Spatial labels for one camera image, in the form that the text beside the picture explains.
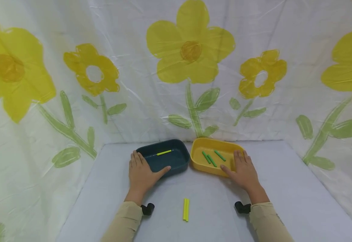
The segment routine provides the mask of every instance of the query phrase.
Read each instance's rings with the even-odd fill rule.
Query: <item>dark teal tray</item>
[[[157,155],[167,150],[171,150],[171,152],[159,156]],[[171,166],[171,170],[163,177],[181,173],[188,168],[188,150],[184,143],[178,139],[170,139],[153,145],[143,146],[138,148],[137,152],[140,152],[146,159],[153,172],[158,172],[166,166]]]

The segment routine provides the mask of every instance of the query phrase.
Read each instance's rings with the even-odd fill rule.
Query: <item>table surface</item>
[[[352,241],[352,220],[284,141],[236,142],[245,148],[260,183],[296,242]],[[130,153],[148,144],[105,145],[97,157],[57,242],[99,241],[129,188]],[[186,143],[191,150],[191,143]],[[183,200],[189,198],[189,222]],[[250,202],[227,178],[189,167],[161,180],[145,203],[155,204],[143,218],[135,242],[257,241],[248,215],[234,203]]]

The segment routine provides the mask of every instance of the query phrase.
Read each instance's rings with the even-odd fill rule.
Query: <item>green stem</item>
[[[235,123],[233,124],[233,126],[238,125],[238,122],[240,120],[240,118],[245,114],[245,112],[247,112],[247,110],[249,109],[249,107],[251,106],[251,104],[253,104],[254,99],[251,99],[247,105],[245,105],[244,109],[242,109],[242,112],[240,112],[240,114],[238,115],[238,117],[236,118]]]
[[[196,136],[198,138],[204,137],[202,125],[200,123],[199,115],[195,109],[195,104],[192,97],[191,83],[189,82],[187,84],[187,90],[186,90],[186,102],[189,110],[189,116],[191,117],[192,125],[193,125],[193,128],[195,129]]]
[[[41,114],[46,118],[46,120],[52,125],[57,132],[61,133],[65,137],[69,138],[70,140],[74,141],[83,151],[85,151],[93,160],[97,156],[97,151],[94,148],[90,147],[89,144],[86,143],[74,130],[69,128],[64,123],[60,122],[59,120],[55,119],[46,109],[40,104],[38,104],[39,110]]]
[[[310,163],[310,160],[316,155],[316,153],[319,150],[321,150],[326,140],[328,139],[331,128],[334,126],[337,118],[339,117],[341,112],[344,110],[344,108],[347,106],[347,104],[349,104],[351,100],[352,100],[352,97],[342,101],[326,117],[324,123],[320,127],[319,132],[317,133],[316,138],[314,138],[312,145],[310,146],[310,148],[308,149],[308,151],[306,152],[303,158],[303,161],[306,165],[308,165]]]
[[[104,117],[104,123],[107,124],[107,112],[106,112],[106,103],[105,103],[105,97],[103,96],[103,93],[99,95],[101,99],[101,107],[102,107],[102,114]]]

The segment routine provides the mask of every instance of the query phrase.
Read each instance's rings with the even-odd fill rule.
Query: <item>yellow tray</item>
[[[223,161],[215,152],[218,151],[226,161]],[[229,167],[232,171],[235,171],[235,163],[234,163],[234,151],[241,150],[243,148],[234,143],[219,141],[211,138],[197,138],[192,144],[191,150],[191,160],[192,167],[199,171],[204,171],[207,173],[227,176],[224,171],[220,168],[220,165],[225,165]],[[211,158],[216,163],[217,167],[209,164],[202,154],[204,151],[207,155],[210,155]]]

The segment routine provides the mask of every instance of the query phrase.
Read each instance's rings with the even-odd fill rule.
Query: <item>sleeve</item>
[[[294,242],[271,202],[253,204],[250,222],[259,242]]]
[[[142,209],[137,204],[123,202],[101,242],[132,242],[142,215]]]

